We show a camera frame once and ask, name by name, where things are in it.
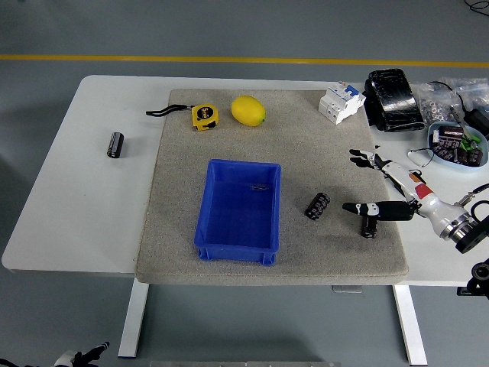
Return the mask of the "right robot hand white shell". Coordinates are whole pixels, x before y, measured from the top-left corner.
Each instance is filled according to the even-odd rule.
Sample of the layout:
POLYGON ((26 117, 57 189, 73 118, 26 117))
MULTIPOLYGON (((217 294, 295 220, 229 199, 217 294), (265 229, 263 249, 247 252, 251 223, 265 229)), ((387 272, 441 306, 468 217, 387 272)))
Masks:
POLYGON ((469 213, 460 206, 439 199, 420 175, 374 152, 351 149, 350 153, 351 161, 357 166, 380 171, 393 183, 405 200, 344 203, 342 209, 381 221, 409 221, 418 214, 431 222, 438 237, 456 242, 470 232, 474 221, 469 213))

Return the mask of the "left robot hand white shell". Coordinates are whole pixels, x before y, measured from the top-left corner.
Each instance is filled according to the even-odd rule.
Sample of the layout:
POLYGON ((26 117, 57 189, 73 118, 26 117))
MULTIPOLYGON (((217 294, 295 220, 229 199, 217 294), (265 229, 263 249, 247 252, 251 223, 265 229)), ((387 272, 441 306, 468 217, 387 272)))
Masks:
POLYGON ((110 342, 104 342, 90 349, 87 352, 75 352, 69 350, 65 352, 54 363, 55 366, 97 366, 96 361, 100 359, 101 354, 109 348, 110 342))

